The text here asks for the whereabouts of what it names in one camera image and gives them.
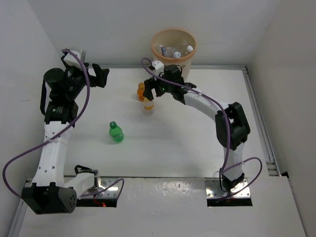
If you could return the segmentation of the yellow cap small bottle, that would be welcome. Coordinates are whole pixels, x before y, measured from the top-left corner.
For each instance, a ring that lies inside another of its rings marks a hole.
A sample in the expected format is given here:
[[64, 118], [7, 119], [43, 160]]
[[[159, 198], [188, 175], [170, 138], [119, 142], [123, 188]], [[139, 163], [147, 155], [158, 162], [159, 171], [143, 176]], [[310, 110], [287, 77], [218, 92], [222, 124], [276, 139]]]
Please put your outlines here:
[[150, 116], [155, 111], [155, 105], [153, 101], [150, 101], [148, 98], [144, 97], [143, 101], [144, 114]]

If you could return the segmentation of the clear bottle orange blue label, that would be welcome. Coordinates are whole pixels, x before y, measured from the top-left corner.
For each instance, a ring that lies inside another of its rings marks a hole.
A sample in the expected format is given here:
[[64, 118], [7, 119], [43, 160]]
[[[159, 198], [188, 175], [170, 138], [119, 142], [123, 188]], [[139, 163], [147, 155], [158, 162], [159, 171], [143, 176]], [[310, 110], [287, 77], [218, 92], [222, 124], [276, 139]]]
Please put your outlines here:
[[179, 59], [179, 58], [181, 58], [181, 53], [178, 51], [174, 51], [171, 53], [171, 56], [173, 59]]

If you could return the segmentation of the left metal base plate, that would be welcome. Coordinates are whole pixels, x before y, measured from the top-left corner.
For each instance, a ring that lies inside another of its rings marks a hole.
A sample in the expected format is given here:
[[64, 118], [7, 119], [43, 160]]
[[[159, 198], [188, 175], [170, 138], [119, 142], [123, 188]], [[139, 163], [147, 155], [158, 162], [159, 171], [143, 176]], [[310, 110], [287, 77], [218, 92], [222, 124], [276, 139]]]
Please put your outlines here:
[[119, 194], [120, 181], [118, 179], [101, 177], [97, 179], [96, 186], [85, 191], [80, 198], [116, 198]]

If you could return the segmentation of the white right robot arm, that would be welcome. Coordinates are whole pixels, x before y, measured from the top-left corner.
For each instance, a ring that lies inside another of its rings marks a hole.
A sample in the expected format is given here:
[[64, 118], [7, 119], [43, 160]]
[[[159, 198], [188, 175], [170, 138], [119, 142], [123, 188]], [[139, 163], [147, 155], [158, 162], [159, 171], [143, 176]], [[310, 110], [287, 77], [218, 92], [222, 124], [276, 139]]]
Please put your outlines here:
[[227, 104], [205, 95], [196, 85], [185, 82], [177, 65], [154, 67], [145, 70], [151, 75], [144, 81], [144, 97], [152, 101], [169, 93], [186, 106], [193, 107], [215, 122], [216, 137], [224, 149], [224, 163], [220, 168], [222, 187], [226, 192], [244, 179], [241, 167], [242, 151], [250, 133], [250, 126], [240, 103]]

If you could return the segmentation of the metal base plate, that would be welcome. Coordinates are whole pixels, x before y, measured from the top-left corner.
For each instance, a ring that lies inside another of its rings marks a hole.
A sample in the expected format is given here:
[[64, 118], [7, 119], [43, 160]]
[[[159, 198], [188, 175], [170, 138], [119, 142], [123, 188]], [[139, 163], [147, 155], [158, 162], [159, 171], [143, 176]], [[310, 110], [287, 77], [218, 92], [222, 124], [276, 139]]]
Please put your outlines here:
[[80, 198], [116, 198], [119, 194], [120, 181], [118, 179], [101, 177], [97, 179], [96, 186], [85, 191]]
[[[207, 199], [224, 198], [229, 193], [220, 188], [219, 178], [209, 178], [204, 180], [205, 191]], [[251, 198], [250, 188], [248, 187], [248, 180], [245, 178], [231, 189], [231, 193], [235, 194], [233, 198]]]

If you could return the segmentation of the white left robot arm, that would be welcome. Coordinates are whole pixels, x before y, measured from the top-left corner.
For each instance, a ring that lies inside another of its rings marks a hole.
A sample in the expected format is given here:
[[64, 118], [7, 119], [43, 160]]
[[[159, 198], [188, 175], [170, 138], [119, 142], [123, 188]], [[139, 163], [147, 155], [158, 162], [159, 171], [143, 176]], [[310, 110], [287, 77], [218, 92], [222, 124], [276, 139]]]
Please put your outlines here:
[[97, 170], [75, 167], [76, 176], [64, 180], [64, 165], [68, 141], [78, 116], [75, 99], [84, 87], [105, 87], [109, 69], [92, 64], [95, 72], [87, 68], [67, 66], [65, 70], [53, 68], [43, 76], [51, 89], [50, 102], [44, 113], [44, 146], [38, 169], [29, 187], [22, 190], [22, 200], [38, 215], [72, 213], [77, 200], [87, 190], [97, 186]]

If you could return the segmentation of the green plastic bottle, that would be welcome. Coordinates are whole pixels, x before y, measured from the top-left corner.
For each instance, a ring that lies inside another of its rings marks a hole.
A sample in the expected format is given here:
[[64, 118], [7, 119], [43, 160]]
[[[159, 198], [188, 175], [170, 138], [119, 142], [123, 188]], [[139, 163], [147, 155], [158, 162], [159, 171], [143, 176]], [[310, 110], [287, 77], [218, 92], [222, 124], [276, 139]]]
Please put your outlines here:
[[122, 129], [117, 125], [115, 121], [110, 122], [109, 135], [112, 140], [116, 143], [120, 143], [124, 140], [124, 133]]

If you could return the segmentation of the clear bottle blue label tall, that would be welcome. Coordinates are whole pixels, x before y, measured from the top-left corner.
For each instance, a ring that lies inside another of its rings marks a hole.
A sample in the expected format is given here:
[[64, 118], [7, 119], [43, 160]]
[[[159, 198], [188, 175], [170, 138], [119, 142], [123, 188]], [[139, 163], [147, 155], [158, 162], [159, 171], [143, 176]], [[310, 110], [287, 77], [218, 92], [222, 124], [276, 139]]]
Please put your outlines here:
[[194, 48], [191, 46], [191, 45], [189, 45], [189, 44], [187, 44], [186, 46], [185, 46], [185, 54], [190, 54], [191, 52], [193, 52], [193, 50], [194, 50]]

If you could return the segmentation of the orange juice bottle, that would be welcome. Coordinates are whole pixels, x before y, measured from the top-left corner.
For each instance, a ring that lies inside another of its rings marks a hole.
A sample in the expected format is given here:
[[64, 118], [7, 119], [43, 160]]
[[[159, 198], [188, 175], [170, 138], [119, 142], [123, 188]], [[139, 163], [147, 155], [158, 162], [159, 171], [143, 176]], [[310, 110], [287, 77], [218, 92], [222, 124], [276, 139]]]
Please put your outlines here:
[[141, 82], [138, 84], [138, 89], [137, 89], [137, 95], [141, 102], [144, 101], [144, 96], [143, 96], [144, 91], [145, 91], [145, 85], [143, 82]]

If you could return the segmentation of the blue label Pocari bottle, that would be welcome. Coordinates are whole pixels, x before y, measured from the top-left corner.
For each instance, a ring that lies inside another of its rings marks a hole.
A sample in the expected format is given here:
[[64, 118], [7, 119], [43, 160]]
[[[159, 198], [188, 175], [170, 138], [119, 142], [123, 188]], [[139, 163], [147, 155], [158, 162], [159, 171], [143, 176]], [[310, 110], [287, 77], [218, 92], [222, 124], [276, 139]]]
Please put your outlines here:
[[163, 56], [163, 57], [166, 57], [166, 51], [167, 51], [168, 47], [165, 47], [163, 46], [162, 44], [159, 44], [157, 46], [157, 50], [158, 50], [158, 53]]

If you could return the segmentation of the beige capybara plastic bin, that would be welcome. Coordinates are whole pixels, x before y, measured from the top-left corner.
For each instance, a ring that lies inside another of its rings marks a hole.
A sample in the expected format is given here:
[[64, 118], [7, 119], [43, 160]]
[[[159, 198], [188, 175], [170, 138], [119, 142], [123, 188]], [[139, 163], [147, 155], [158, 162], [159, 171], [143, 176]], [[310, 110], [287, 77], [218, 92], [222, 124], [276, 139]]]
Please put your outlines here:
[[[158, 53], [157, 46], [162, 44], [168, 47], [166, 57]], [[189, 44], [194, 50], [190, 54], [185, 54], [185, 46]], [[179, 65], [182, 68], [182, 77], [186, 79], [192, 64], [193, 56], [197, 50], [197, 43], [195, 38], [188, 32], [181, 29], [166, 29], [157, 33], [151, 41], [151, 50], [153, 53], [153, 60], [159, 60], [164, 65]], [[181, 58], [173, 59], [171, 53], [178, 51], [181, 53]]]

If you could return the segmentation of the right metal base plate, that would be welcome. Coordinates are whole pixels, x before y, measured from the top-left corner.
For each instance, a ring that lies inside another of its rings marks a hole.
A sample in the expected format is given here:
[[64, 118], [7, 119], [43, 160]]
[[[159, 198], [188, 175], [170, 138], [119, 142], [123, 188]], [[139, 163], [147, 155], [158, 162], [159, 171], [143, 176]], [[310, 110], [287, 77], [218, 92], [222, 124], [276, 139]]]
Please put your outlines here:
[[[220, 188], [219, 178], [209, 178], [204, 180], [205, 191], [207, 199], [224, 198], [229, 193]], [[231, 189], [231, 193], [235, 194], [233, 198], [251, 198], [250, 188], [248, 187], [248, 180], [245, 178]]]

